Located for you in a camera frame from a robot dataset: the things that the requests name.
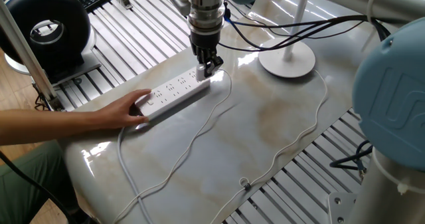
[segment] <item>marble surface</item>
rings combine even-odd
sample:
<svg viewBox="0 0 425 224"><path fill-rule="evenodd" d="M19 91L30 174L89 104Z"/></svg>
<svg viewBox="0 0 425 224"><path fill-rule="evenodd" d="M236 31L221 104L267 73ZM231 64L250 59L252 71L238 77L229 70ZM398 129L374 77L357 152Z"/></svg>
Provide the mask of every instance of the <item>marble surface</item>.
<svg viewBox="0 0 425 224"><path fill-rule="evenodd" d="M291 23L297 3L298 0L258 0L251 16L265 22ZM309 0L303 20L330 19L352 13L325 0ZM355 23L333 27L320 35L343 31ZM273 39L271 32L265 29L241 27L241 30L258 44ZM371 26L362 24L338 37L305 40L315 53L315 69L326 80L329 96L319 111L314 132L282 154L264 181L351 107L351 89L357 67L368 50L377 44L375 37L366 51L361 52L371 31ZM221 42L234 47L249 47L230 26L222 31ZM303 78L283 79L262 68L258 53L222 47L218 47L218 53L224 59L223 69L231 75L232 94L215 110L203 135L195 140L170 182L143 200L154 223L210 223L218 210L240 189L238 181L241 177L254 180L262 175L269 168L275 152L314 123L315 110L325 92L315 72ZM159 86L196 64L196 58L187 49L75 111L98 110L132 90ZM213 106L228 92L229 77L218 72L212 77L208 90L153 120L150 126L138 130L131 128L122 144L122 154L140 191L165 179ZM80 205L101 223L112 223L134 197L118 162L118 132L93 132L59 141ZM261 185L262 182L246 195L238 196L221 213L217 223ZM135 205L120 223L147 221Z"/></svg>

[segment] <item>round white base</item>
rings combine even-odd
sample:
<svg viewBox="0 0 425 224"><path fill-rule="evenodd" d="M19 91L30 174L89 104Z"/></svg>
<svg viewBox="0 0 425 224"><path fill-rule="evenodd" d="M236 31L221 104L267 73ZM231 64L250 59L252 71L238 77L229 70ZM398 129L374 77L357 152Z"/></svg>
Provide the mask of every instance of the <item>round white base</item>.
<svg viewBox="0 0 425 224"><path fill-rule="evenodd" d="M263 44L265 47L272 47L286 38L272 39ZM303 42L294 44L292 58L284 61L285 49L260 52L258 58L261 65L274 75L284 78L301 77L313 70L316 62L313 51Z"/></svg>

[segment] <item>metal grating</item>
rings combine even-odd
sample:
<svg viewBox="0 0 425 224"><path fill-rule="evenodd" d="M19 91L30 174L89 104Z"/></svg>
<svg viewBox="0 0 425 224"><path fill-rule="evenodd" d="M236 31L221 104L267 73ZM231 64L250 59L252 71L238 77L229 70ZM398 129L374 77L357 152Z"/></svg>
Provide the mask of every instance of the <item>metal grating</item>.
<svg viewBox="0 0 425 224"><path fill-rule="evenodd" d="M96 32L93 53L102 66L56 87L67 111L143 73L190 47L189 28L169 0L130 0L124 9L116 0L89 14ZM241 14L229 6L233 17ZM248 12L248 8L239 5Z"/></svg>
<svg viewBox="0 0 425 224"><path fill-rule="evenodd" d="M365 140L359 120L353 109L342 115L222 224L329 223L328 195L360 190L356 171L329 167Z"/></svg>

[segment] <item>electrical socket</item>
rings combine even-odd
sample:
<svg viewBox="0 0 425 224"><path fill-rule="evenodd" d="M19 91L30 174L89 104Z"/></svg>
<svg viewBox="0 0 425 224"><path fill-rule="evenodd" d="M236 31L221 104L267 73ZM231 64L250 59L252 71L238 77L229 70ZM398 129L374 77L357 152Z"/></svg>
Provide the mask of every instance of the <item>electrical socket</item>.
<svg viewBox="0 0 425 224"><path fill-rule="evenodd" d="M135 102L140 112L150 120L210 86L210 80L198 81L196 67L152 89L151 94Z"/></svg>

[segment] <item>human hand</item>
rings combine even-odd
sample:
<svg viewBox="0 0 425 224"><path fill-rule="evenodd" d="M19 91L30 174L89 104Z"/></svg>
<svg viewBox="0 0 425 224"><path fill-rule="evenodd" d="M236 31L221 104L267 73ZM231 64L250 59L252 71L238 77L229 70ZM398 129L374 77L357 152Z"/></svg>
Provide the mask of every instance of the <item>human hand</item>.
<svg viewBox="0 0 425 224"><path fill-rule="evenodd" d="M101 129L123 128L148 122L148 117L129 115L129 109L137 99L150 92L150 89L135 90L113 101L106 107L93 112L95 122Z"/></svg>

